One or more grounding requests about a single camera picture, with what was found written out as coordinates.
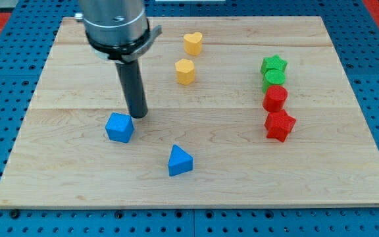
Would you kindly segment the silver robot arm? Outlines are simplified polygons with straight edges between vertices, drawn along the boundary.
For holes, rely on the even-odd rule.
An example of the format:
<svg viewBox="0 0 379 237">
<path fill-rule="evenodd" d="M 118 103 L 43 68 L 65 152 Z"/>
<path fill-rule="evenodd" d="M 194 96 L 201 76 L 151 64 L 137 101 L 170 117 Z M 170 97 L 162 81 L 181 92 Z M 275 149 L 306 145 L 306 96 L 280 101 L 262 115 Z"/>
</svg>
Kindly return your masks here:
<svg viewBox="0 0 379 237">
<path fill-rule="evenodd" d="M 106 60 L 122 64 L 138 60 L 162 34 L 152 28 L 142 0 L 79 0 L 89 44 Z"/>
</svg>

